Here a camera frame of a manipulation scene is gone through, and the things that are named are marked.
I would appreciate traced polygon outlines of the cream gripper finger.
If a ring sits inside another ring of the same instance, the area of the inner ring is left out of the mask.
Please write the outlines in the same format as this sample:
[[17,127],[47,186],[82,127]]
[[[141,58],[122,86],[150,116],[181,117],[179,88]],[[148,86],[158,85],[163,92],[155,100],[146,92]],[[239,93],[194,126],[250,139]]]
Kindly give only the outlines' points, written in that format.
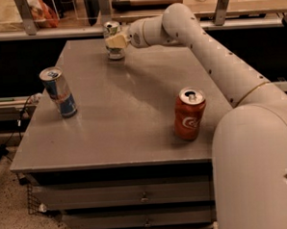
[[118,33],[105,39],[106,46],[111,49],[126,48],[130,42],[130,38],[124,33]]

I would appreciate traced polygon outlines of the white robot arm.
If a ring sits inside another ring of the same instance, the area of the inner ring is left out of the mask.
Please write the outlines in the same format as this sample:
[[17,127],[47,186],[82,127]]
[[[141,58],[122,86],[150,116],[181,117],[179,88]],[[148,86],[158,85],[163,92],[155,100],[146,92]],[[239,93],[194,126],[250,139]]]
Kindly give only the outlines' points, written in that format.
[[132,22],[108,47],[188,47],[232,106],[212,144],[218,229],[287,229],[287,94],[208,35],[191,10]]

